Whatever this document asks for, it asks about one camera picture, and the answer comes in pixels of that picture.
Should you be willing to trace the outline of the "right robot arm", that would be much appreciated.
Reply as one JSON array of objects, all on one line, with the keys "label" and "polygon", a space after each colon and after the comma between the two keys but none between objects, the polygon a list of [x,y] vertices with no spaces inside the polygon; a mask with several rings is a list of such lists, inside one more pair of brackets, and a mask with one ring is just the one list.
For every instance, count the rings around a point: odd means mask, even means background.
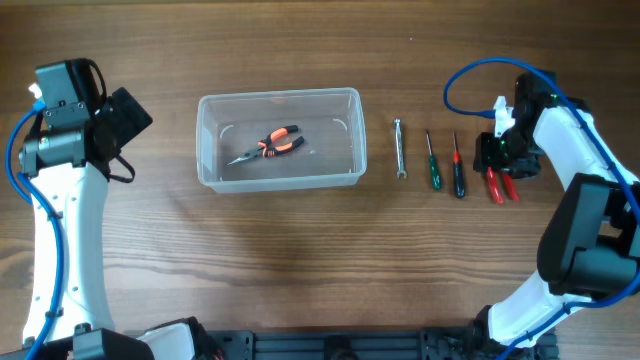
[{"label": "right robot arm", "polygon": [[602,142],[586,104],[562,99],[552,72],[526,72],[515,103],[498,97],[495,128],[476,140],[475,171],[493,200],[518,198],[514,180],[537,175],[547,156],[565,193],[544,231],[535,272],[482,309],[467,330],[470,358],[531,357],[567,317],[639,291],[639,180]]}]

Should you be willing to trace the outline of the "small silver wrench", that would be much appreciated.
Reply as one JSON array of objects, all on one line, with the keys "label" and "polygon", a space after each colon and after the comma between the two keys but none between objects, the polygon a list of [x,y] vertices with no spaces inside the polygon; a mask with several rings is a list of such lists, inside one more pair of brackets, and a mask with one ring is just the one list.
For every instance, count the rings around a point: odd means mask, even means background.
[{"label": "small silver wrench", "polygon": [[403,142],[402,142],[402,131],[401,131],[401,119],[396,118],[394,120],[394,131],[395,131],[395,144],[396,144],[396,161],[397,161],[397,178],[407,178],[407,172],[405,169],[404,162],[404,152],[403,152]]}]

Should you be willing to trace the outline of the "clear plastic container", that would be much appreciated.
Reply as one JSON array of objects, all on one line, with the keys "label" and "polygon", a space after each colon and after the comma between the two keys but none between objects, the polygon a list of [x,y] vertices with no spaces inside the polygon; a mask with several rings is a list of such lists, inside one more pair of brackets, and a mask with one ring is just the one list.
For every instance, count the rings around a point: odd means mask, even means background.
[{"label": "clear plastic container", "polygon": [[[285,155],[229,165],[274,130],[297,125],[304,144]],[[359,92],[328,88],[208,95],[198,105],[199,181],[217,193],[350,186],[367,169],[365,120]]]}]

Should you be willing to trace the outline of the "green handled screwdriver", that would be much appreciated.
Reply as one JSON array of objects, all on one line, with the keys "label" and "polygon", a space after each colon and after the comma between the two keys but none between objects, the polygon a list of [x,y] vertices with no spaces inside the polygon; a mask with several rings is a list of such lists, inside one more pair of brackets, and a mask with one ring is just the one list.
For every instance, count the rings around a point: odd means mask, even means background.
[{"label": "green handled screwdriver", "polygon": [[435,191],[440,191],[442,189],[441,175],[438,168],[437,158],[435,153],[433,152],[432,142],[430,133],[428,130],[426,133],[426,143],[429,151],[429,169],[430,169],[430,177],[431,177],[431,185]]}]

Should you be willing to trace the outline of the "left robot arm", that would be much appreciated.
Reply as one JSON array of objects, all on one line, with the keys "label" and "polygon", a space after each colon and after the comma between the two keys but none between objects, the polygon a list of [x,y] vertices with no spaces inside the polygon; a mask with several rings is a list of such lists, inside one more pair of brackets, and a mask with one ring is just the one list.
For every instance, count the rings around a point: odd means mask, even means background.
[{"label": "left robot arm", "polygon": [[152,119],[124,88],[108,93],[96,63],[64,60],[36,70],[36,101],[12,169],[20,130],[9,136],[5,171],[35,219],[34,282],[22,347],[9,359],[223,359],[226,354],[194,317],[139,336],[116,332],[104,282],[102,221],[114,175],[111,161],[130,164],[122,148]]}]

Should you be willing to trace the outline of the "red black handled screwdriver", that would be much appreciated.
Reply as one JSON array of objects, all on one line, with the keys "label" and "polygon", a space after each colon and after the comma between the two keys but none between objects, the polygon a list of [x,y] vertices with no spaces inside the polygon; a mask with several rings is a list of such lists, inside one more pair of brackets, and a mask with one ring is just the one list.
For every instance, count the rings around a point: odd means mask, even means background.
[{"label": "red black handled screwdriver", "polygon": [[457,146],[457,137],[456,133],[452,134],[453,136],[453,184],[454,184],[454,195],[458,199],[462,199],[466,195],[466,185],[464,180],[464,168],[462,164],[462,159]]}]

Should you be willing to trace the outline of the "orange black needle-nose pliers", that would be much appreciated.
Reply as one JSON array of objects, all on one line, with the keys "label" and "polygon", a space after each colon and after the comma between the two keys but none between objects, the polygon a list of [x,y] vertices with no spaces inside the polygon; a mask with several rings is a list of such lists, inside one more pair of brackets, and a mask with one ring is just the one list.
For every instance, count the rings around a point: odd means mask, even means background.
[{"label": "orange black needle-nose pliers", "polygon": [[243,155],[229,162],[229,165],[252,160],[258,157],[273,158],[290,153],[304,144],[305,139],[303,136],[299,136],[295,140],[283,145],[275,145],[275,142],[298,131],[299,127],[297,125],[280,127],[271,132],[264,139],[260,140],[257,148],[245,152]]}]

